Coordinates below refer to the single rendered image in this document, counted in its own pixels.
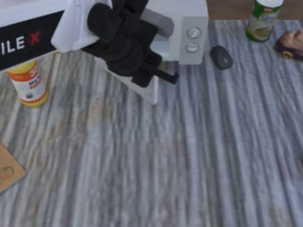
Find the pringles can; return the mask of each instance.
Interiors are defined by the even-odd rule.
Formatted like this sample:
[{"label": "pringles can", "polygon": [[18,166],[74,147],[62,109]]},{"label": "pringles can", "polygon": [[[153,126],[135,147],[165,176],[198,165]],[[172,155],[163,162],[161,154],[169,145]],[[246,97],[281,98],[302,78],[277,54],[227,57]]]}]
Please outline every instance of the pringles can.
[{"label": "pringles can", "polygon": [[22,64],[8,71],[21,103],[29,107],[40,106],[47,101],[48,93],[36,61]]},{"label": "pringles can", "polygon": [[246,30],[246,36],[255,42],[269,39],[283,0],[255,0],[252,14]]}]

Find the computer mouse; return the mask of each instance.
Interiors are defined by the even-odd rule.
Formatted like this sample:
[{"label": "computer mouse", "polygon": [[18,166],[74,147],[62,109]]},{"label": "computer mouse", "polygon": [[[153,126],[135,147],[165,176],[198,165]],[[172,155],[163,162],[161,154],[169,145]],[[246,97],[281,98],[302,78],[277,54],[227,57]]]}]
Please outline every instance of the computer mouse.
[{"label": "computer mouse", "polygon": [[233,65],[233,60],[227,50],[222,46],[215,46],[210,51],[214,64],[221,70],[228,69]]}]

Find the white appliance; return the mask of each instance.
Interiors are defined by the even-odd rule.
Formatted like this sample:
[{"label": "white appliance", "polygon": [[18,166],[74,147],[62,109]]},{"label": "white appliance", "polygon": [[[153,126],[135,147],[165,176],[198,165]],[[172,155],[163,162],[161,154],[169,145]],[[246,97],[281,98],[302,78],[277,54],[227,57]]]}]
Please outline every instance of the white appliance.
[{"label": "white appliance", "polygon": [[[68,7],[67,0],[0,0],[0,71],[55,51],[51,39]],[[173,24],[172,34],[156,35],[151,49],[163,61],[200,64],[208,26],[206,0],[150,0],[146,8],[170,18]],[[107,68],[102,59],[96,61]],[[130,78],[113,75],[149,102],[157,103],[158,77],[142,88]]]}]

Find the gray wood grain surface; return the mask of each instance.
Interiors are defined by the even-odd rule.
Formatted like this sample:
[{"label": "gray wood grain surface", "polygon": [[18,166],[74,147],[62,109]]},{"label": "gray wood grain surface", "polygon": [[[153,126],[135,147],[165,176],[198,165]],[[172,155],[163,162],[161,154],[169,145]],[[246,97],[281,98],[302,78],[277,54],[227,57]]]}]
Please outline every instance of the gray wood grain surface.
[{"label": "gray wood grain surface", "polygon": [[[24,107],[0,77],[0,141],[28,170],[0,194],[0,227],[302,227],[303,63],[244,21],[211,21],[204,62],[166,65],[156,106],[82,52],[40,62],[50,98]],[[225,46],[230,70],[208,55]]]}]

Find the red letter x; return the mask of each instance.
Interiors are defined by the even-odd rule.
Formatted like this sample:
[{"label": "red letter x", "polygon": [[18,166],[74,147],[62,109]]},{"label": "red letter x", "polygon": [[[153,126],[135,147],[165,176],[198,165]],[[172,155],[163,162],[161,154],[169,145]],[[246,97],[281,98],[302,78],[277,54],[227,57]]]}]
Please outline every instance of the red letter x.
[{"label": "red letter x", "polygon": [[38,37],[39,35],[40,35],[40,32],[30,34],[30,37],[32,38],[32,40],[31,41],[29,40],[29,42],[31,45],[40,42],[39,37]]}]

